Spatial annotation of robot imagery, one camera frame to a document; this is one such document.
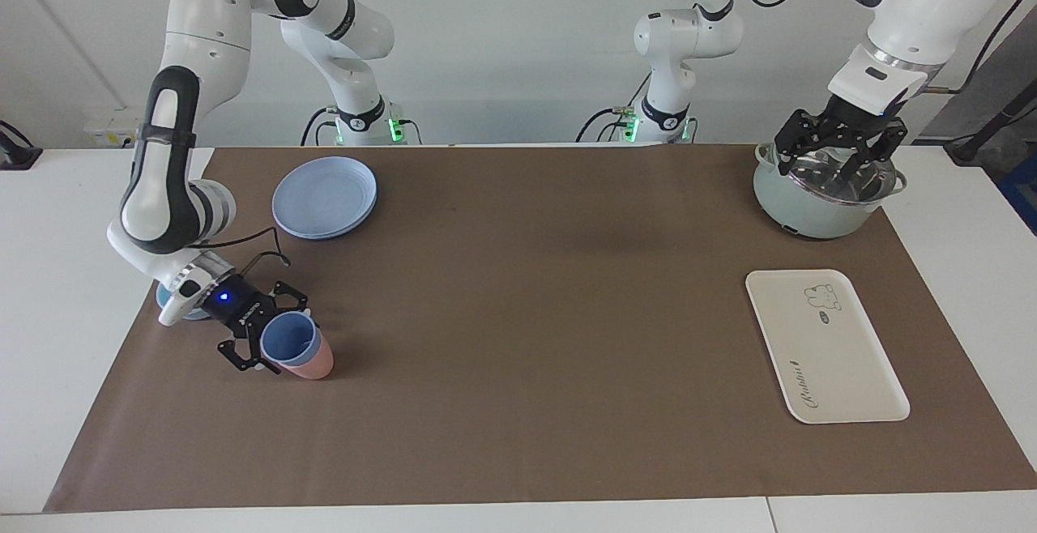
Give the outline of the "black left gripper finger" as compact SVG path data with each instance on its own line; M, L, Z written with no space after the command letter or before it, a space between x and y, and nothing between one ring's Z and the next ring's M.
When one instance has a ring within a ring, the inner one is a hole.
M849 183L862 168L891 160L891 156L903 142L905 135L907 135L907 128L904 120L900 118L892 118L871 139L866 138L863 132L859 134L854 132L851 140L851 156L842 165L842 180Z
M782 176L788 176L801 156L815 152L825 146L825 137L820 128L825 123L823 115L811 115L806 111L795 111L775 135L775 167Z

